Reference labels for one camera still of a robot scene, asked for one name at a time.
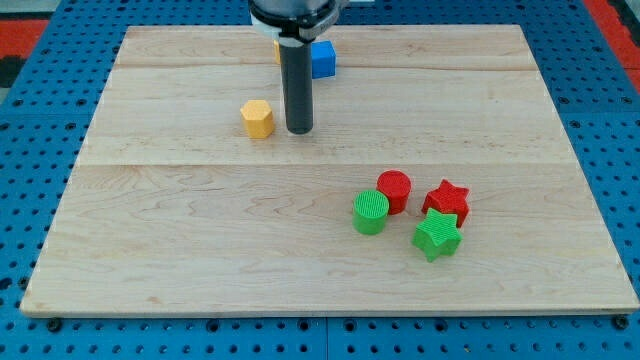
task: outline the blue cube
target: blue cube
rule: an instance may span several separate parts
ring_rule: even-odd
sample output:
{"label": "blue cube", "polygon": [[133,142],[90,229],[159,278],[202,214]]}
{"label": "blue cube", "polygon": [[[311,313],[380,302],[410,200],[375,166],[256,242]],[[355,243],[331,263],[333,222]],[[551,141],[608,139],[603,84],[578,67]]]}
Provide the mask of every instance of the blue cube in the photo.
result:
{"label": "blue cube", "polygon": [[331,41],[311,44],[311,77],[320,79],[336,75],[336,52]]}

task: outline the blue perforated surface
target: blue perforated surface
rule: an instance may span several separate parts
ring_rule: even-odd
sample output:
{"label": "blue perforated surface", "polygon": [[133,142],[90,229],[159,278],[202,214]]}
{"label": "blue perforated surface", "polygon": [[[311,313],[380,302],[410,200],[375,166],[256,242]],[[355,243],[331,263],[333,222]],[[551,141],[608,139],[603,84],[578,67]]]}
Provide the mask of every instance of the blue perforated surface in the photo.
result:
{"label": "blue perforated surface", "polygon": [[[0,357],[640,358],[640,317],[73,320],[17,310],[127,25],[248,24],[243,0],[65,0],[0,107]],[[640,98],[583,4],[381,1],[342,24],[520,24],[640,284]]]}

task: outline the wood grain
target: wood grain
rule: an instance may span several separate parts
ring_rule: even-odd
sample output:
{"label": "wood grain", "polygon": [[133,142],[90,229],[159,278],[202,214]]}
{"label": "wood grain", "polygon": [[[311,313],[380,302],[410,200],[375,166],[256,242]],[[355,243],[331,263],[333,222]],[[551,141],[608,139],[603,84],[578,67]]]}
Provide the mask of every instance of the wood grain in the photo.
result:
{"label": "wood grain", "polygon": [[[622,313],[638,300],[515,26],[334,27],[316,128],[284,129],[271,43],[130,28],[22,301],[34,317]],[[274,136],[238,109],[265,98]],[[410,175],[383,233],[351,226]],[[411,245],[427,190],[471,188],[457,254]]]}

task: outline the black cylindrical rod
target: black cylindrical rod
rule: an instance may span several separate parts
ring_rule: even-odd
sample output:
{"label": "black cylindrical rod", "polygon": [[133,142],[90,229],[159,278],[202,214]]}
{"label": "black cylindrical rod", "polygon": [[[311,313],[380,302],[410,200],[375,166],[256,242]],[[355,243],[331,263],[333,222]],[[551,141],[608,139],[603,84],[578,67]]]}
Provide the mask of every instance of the black cylindrical rod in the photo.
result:
{"label": "black cylindrical rod", "polygon": [[313,128],[311,44],[299,47],[281,44],[280,64],[287,129],[294,134],[306,134]]}

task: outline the green block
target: green block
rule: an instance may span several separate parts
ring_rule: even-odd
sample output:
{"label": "green block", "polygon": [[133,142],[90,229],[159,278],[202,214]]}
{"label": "green block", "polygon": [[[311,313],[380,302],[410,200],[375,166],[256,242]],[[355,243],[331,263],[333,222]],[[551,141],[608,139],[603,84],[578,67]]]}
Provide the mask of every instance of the green block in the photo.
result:
{"label": "green block", "polygon": [[389,200],[376,190],[365,190],[353,201],[353,227],[359,233],[375,235],[384,229]]}
{"label": "green block", "polygon": [[421,249],[432,262],[440,255],[453,255],[462,241],[462,234],[456,227],[458,215],[442,214],[429,208],[427,217],[416,226],[413,245]]}

